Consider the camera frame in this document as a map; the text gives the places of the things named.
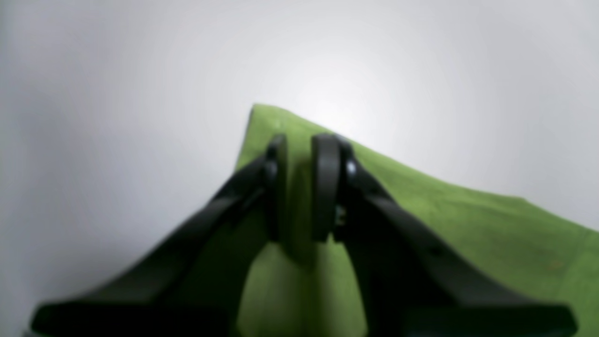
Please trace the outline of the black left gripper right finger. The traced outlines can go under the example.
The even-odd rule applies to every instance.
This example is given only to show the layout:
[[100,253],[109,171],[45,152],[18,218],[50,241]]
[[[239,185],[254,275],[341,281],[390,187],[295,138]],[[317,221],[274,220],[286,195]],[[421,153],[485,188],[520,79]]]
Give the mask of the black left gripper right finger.
[[400,207],[341,136],[312,137],[312,237],[346,249],[369,337],[571,337],[568,305],[531,299],[473,266]]

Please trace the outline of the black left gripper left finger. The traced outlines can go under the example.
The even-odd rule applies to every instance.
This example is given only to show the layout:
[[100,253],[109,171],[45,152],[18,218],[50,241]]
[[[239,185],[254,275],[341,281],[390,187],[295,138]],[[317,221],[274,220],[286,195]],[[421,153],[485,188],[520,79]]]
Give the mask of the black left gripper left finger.
[[40,305],[30,327],[44,337],[230,337],[248,271],[280,238],[287,141],[277,134],[208,204],[102,286]]

